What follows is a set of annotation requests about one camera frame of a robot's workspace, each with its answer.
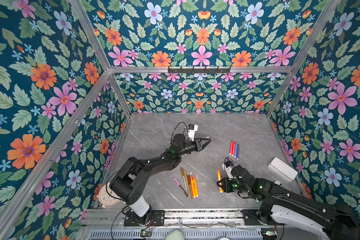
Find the purple highlighter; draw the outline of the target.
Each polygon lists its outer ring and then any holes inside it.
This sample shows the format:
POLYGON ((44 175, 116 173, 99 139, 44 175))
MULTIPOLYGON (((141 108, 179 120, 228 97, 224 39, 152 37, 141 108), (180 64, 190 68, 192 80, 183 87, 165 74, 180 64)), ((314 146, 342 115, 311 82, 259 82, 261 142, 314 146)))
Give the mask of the purple highlighter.
POLYGON ((237 155, 237 160, 240 158, 240 145, 238 144, 238 155, 237 155))

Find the blue highlighter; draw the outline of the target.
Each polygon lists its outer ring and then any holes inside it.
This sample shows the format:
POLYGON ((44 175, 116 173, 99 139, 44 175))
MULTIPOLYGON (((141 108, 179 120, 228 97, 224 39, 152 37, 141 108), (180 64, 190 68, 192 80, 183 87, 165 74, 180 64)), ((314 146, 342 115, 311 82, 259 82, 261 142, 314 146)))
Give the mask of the blue highlighter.
POLYGON ((236 159, 238 155, 238 143, 235 143, 235 151, 234 151, 234 158, 236 159))

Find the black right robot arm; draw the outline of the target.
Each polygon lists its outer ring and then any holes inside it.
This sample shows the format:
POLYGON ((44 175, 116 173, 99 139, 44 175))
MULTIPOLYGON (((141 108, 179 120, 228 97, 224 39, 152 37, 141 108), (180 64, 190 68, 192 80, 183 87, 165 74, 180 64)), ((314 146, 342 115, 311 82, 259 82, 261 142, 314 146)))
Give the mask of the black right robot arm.
POLYGON ((248 199, 261 202, 256 218, 263 224, 289 225, 323 240, 360 239, 360 219, 349 206, 316 202, 267 179, 255 178, 240 165, 217 186, 225 193, 246 193, 248 199))

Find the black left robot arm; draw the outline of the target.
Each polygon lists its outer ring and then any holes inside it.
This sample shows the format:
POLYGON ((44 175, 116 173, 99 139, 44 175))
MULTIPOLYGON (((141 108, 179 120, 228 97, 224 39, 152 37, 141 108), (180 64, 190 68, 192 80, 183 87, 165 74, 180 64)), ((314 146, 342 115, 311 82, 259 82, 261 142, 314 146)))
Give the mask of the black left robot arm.
POLYGON ((175 169, 183 155, 202 151, 212 140, 195 138, 188 140, 183 134, 175 135, 169 148, 156 158, 140 160, 130 157, 115 172, 109 181, 109 187, 117 198, 126 203, 135 216, 143 219, 152 212, 152 207, 143 197, 144 189, 151 176, 175 169))

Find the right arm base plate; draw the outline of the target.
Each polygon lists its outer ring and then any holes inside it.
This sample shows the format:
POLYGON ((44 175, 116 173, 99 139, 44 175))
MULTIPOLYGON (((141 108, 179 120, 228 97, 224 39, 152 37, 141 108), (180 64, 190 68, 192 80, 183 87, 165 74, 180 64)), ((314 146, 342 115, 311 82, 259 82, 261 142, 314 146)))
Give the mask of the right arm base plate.
POLYGON ((272 211, 262 211, 260 209, 241 210, 246 226, 283 226, 284 223, 276 221, 272 211))

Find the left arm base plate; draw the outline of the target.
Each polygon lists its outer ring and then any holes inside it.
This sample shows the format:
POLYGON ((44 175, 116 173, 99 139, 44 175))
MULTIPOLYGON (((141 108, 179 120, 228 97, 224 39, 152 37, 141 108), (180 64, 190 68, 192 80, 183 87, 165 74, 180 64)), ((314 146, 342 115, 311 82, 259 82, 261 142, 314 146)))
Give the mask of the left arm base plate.
POLYGON ((127 211, 124 226, 125 227, 162 227, 165 221, 164 210, 149 210, 143 217, 139 217, 132 210, 127 211))

